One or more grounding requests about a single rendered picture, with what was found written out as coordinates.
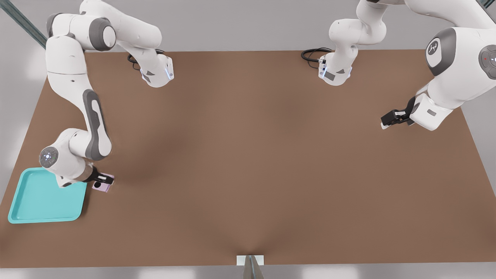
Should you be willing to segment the pale lilac phone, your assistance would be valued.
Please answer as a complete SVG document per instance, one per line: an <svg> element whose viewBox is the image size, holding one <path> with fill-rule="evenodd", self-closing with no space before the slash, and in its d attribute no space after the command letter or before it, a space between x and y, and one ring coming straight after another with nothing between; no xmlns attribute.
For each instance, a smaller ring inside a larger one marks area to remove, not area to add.
<svg viewBox="0 0 496 279"><path fill-rule="evenodd" d="M110 186L112 186L112 185L103 184L103 183L99 183L99 182L94 181L93 185L92 185L92 189L96 189L96 190L101 191L101 192L108 192L108 190L110 189Z"/></svg>

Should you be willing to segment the pale blue-green tray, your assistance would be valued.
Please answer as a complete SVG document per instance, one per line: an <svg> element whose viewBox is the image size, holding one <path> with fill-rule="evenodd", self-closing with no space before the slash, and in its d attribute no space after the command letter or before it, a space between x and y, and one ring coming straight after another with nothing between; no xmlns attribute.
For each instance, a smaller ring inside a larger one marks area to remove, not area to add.
<svg viewBox="0 0 496 279"><path fill-rule="evenodd" d="M56 176L42 167L25 169L11 203L11 224L73 221L80 217L87 184L60 188Z"/></svg>

